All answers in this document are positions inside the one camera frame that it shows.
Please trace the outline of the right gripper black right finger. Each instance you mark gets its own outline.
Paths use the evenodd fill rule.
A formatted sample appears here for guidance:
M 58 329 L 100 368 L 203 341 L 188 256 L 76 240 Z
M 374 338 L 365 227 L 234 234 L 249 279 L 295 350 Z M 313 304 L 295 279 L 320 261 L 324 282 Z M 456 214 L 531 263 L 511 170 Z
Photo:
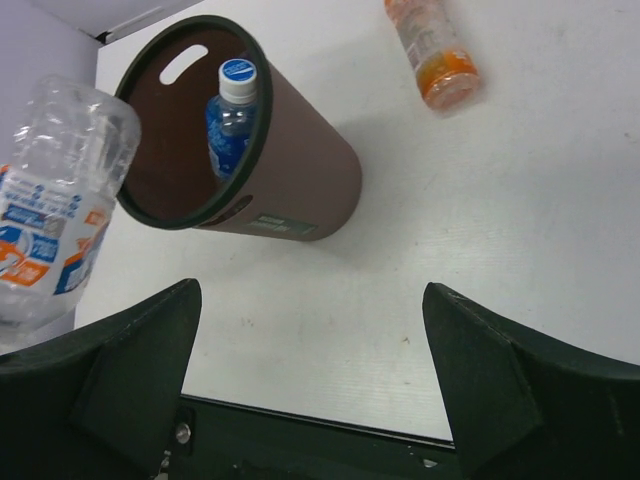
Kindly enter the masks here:
M 639 368 L 502 317 L 441 283 L 427 340 L 466 479 L 636 479 Z

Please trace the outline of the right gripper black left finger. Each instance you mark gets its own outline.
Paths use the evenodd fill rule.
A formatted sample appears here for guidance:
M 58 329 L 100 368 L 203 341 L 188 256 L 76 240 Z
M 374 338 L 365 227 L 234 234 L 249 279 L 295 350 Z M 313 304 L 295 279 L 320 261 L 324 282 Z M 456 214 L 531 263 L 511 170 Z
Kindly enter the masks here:
M 182 280 L 1 358 L 4 479 L 152 479 L 169 442 L 202 293 Z

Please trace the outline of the white blue label plastic bottle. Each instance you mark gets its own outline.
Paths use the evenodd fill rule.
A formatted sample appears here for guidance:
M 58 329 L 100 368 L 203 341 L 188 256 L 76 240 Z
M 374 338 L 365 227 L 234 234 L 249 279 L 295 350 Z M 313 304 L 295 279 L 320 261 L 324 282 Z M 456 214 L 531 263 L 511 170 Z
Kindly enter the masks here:
M 58 75 L 34 87 L 1 166 L 1 351 L 79 303 L 142 137 L 124 101 Z

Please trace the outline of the blue label clear plastic bottle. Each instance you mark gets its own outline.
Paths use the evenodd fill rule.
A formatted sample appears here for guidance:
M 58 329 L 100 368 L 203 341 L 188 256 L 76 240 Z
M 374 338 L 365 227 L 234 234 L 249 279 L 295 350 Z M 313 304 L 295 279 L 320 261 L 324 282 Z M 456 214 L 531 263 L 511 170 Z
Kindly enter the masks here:
M 245 58 L 226 60 L 218 69 L 218 94 L 206 105 L 208 152 L 214 174 L 231 179 L 251 139 L 258 96 L 258 71 Z

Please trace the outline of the orange label plastic bottle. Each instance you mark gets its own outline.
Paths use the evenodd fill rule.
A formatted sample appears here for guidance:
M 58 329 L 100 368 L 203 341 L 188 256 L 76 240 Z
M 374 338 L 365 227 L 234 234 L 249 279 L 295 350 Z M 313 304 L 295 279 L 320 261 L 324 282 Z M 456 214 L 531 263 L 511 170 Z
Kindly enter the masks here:
M 469 101 L 479 90 L 481 78 L 458 40 L 445 3 L 392 0 L 384 7 L 426 105 L 444 113 Z

